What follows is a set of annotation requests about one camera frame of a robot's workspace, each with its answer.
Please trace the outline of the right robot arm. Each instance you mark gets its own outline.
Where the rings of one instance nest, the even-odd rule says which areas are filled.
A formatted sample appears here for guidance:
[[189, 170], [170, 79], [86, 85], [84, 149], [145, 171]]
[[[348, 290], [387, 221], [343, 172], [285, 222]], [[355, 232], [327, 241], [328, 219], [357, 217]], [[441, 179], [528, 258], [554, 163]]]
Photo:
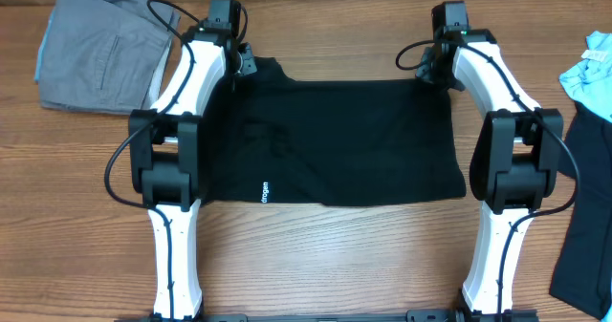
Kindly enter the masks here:
[[451, 321], [535, 321], [513, 308], [513, 281], [533, 215], [557, 178], [563, 119], [520, 87], [492, 33], [470, 26], [462, 1], [431, 11], [433, 41], [417, 76], [467, 90], [483, 117], [470, 162], [480, 221], [470, 272]]

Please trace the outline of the black Sydrogen t-shirt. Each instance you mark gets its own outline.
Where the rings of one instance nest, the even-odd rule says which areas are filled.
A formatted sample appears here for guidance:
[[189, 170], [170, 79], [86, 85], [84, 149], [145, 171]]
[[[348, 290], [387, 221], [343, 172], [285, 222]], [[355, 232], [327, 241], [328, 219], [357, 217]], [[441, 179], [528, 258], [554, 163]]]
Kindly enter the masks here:
[[272, 58], [211, 107], [211, 201], [372, 206], [462, 198], [448, 90], [297, 81]]

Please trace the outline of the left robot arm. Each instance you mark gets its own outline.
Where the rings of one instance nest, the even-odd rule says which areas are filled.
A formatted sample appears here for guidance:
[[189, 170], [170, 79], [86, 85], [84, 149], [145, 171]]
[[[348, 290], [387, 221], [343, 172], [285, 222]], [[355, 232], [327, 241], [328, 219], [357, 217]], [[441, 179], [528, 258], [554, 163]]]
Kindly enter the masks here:
[[181, 34], [182, 53], [164, 92], [128, 120], [134, 189], [154, 231], [157, 290], [151, 321], [198, 321], [197, 220], [206, 194], [205, 111], [245, 65], [239, 53], [246, 12], [211, 0], [208, 17]]

